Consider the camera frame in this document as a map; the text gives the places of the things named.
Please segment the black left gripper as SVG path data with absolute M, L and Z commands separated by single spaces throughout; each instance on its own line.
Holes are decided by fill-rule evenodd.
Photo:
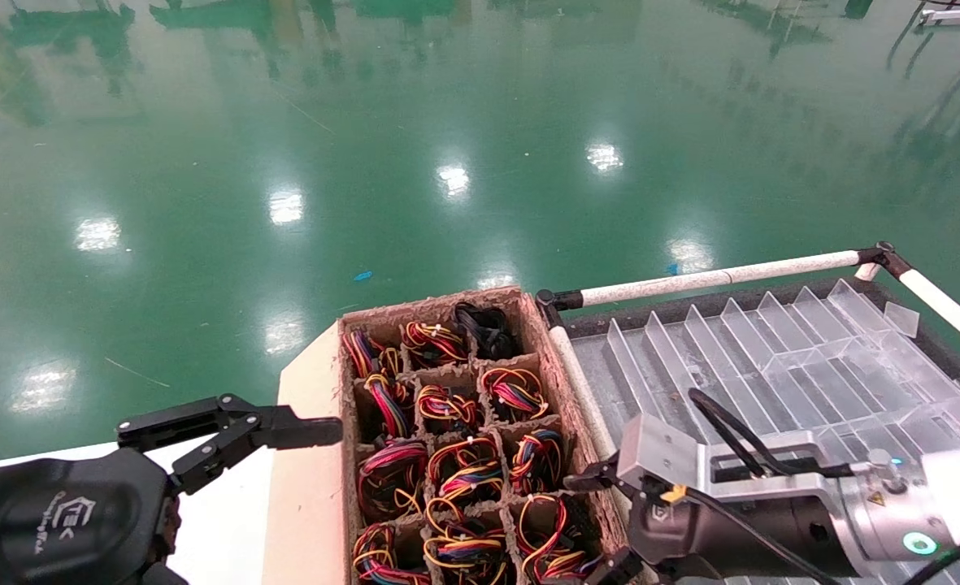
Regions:
M 178 508 L 170 475 L 134 449 L 0 466 L 0 584 L 179 584 Z

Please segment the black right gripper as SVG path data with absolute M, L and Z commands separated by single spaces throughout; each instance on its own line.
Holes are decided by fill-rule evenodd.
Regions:
M 616 461 L 566 475 L 565 489 L 617 489 L 631 500 L 628 547 L 600 561 L 586 584 L 629 584 L 649 567 L 662 580 L 736 577 L 840 580 L 854 576 L 836 522 L 840 507 L 823 489 L 777 490 L 754 499 L 689 490 L 669 505 L 662 487 L 633 488 Z

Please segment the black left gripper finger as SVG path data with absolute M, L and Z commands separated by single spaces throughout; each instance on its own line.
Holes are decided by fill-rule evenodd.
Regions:
M 298 418 L 289 405 L 258 406 L 235 395 L 208 397 L 128 418 L 116 427 L 120 448 L 146 453 L 204 437 L 172 463 L 171 481 L 193 495 L 257 449 L 308 449 L 338 444 L 341 418 Z

